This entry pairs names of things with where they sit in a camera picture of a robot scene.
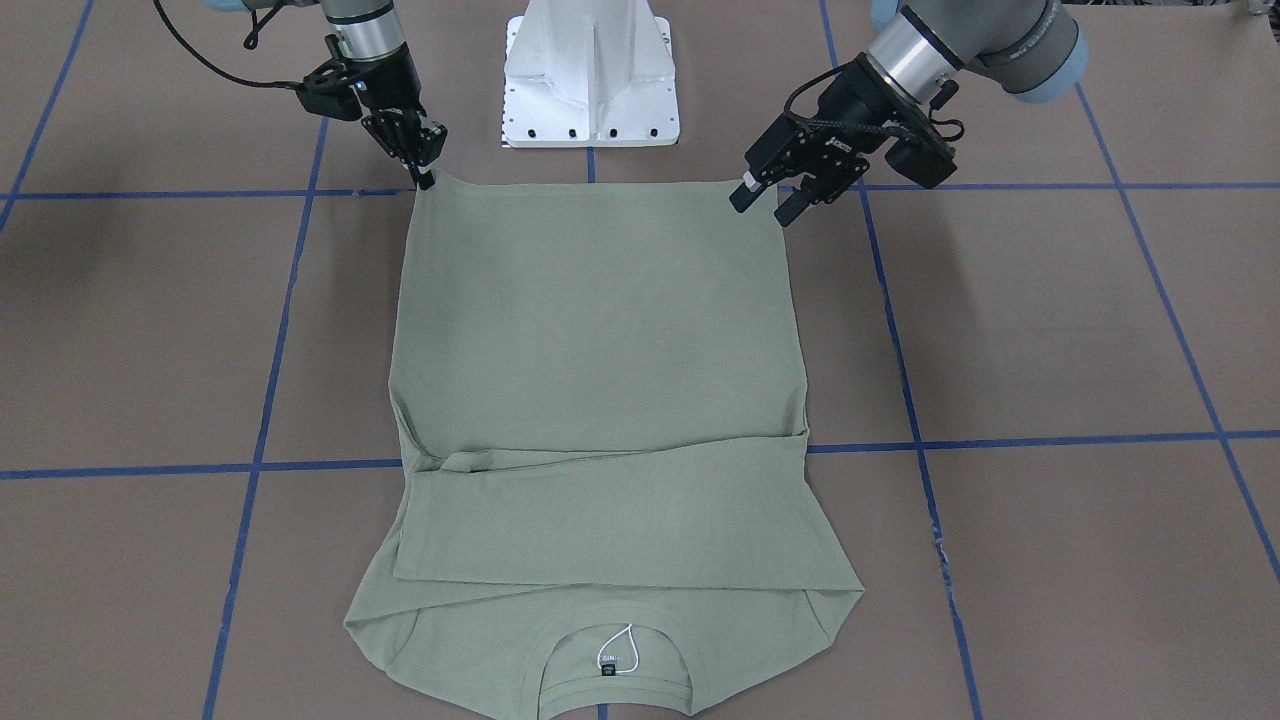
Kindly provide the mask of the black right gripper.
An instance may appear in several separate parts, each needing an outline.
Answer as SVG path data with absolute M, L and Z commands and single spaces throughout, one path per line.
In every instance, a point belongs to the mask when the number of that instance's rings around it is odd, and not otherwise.
M 431 164 L 440 156 L 448 131 L 428 117 L 408 46 L 357 61 L 355 86 L 369 114 L 362 127 L 389 158 L 412 170 L 416 190 L 430 190 L 435 184 Z

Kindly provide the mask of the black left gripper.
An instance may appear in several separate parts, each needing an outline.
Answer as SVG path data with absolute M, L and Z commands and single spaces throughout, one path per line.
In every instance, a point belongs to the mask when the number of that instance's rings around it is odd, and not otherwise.
M 748 149 L 748 176 L 730 195 L 739 214 L 746 213 L 765 187 L 808 176 L 780 197 L 774 219 L 788 228 L 819 201 L 838 197 L 865 172 L 861 156 L 888 137 L 892 108 L 888 88 L 868 54 L 859 54 L 796 88 L 783 110 Z

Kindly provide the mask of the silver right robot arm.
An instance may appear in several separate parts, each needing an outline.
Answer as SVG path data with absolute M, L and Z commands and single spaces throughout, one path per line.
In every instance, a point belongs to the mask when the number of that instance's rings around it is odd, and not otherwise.
M 428 115 L 421 83 L 393 1 L 320 1 L 330 28 L 326 60 L 301 81 L 233 76 L 196 51 L 164 18 L 172 37 L 214 74 L 251 88 L 291 91 L 316 117 L 358 122 L 378 147 L 410 174 L 416 190 L 435 183 L 433 164 L 448 131 Z

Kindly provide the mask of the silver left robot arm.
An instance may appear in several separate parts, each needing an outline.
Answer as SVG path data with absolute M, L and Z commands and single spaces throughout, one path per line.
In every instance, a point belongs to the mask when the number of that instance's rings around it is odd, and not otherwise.
M 731 193 L 746 211 L 767 190 L 797 179 L 774 211 L 786 227 L 808 208 L 840 199 L 882 151 L 888 167 L 932 190 L 956 170 L 960 120 L 936 113 L 959 90 L 963 72 L 992 79 L 1023 102 L 1047 102 L 1084 76 L 1091 49 L 1060 1 L 877 1 L 870 45 L 852 60 L 800 86 L 818 88 L 803 115 L 788 96 L 745 154 Z

